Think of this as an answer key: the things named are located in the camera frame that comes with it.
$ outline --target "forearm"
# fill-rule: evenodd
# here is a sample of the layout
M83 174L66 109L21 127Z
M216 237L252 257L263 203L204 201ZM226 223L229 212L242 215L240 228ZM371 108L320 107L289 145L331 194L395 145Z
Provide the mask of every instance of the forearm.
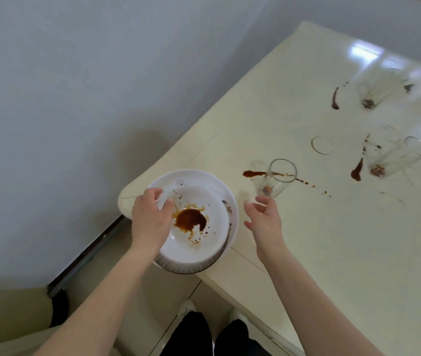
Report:
M107 355L150 264L146 257L130 249L36 356Z
M308 356L383 356L285 247L262 261Z

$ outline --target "hand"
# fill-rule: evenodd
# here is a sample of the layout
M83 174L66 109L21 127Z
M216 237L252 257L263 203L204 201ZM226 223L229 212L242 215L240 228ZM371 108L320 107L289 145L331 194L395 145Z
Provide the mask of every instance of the hand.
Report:
M172 199L168 198L160 210L156 200L163 190L155 187L149 188L138 196L131 211L132 243L131 249L145 257L149 263L158 256L159 249L165 243L171 230Z
M264 196L257 196L255 200L259 203L244 202L245 213L250 217L250 221L243 223L253 233L256 254L263 262L271 257L273 252L286 250L286 245L275 200Z

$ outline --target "left hand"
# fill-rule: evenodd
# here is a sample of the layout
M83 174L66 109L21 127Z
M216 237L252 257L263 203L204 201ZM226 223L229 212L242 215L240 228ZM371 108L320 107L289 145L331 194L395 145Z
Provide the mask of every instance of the left hand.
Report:
M156 200L163 190L154 187L138 196L131 211L131 249L145 257L150 263L158 256L161 246L171 230L172 199L168 198L160 210Z

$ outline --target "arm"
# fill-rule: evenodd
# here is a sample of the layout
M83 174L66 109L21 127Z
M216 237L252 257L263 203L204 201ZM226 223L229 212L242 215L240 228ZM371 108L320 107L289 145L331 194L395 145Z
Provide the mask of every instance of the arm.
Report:
M36 356L108 355L130 300L169 235L172 200L167 200L161 210L155 204L162 192L150 188L136 198L130 250Z
M319 288L283 241L276 202L256 197L245 202L245 221L256 252L270 275L308 356L383 356Z

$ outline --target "tabletop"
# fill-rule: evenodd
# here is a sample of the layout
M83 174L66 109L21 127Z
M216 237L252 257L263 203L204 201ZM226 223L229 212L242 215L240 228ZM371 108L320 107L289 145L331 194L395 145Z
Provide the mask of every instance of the tabletop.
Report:
M400 70L399 87L364 108L364 87L392 69ZM386 356L421 355L421 161L382 179L367 167L406 136L421 138L421 64L303 22L124 188L119 208L131 217L135 197L173 170L221 179L237 198L239 231L230 251L198 276L301 354L243 226L243 201L255 197L262 177L242 173L288 159L302 181L276 201L291 252ZM351 171L361 158L356 181Z

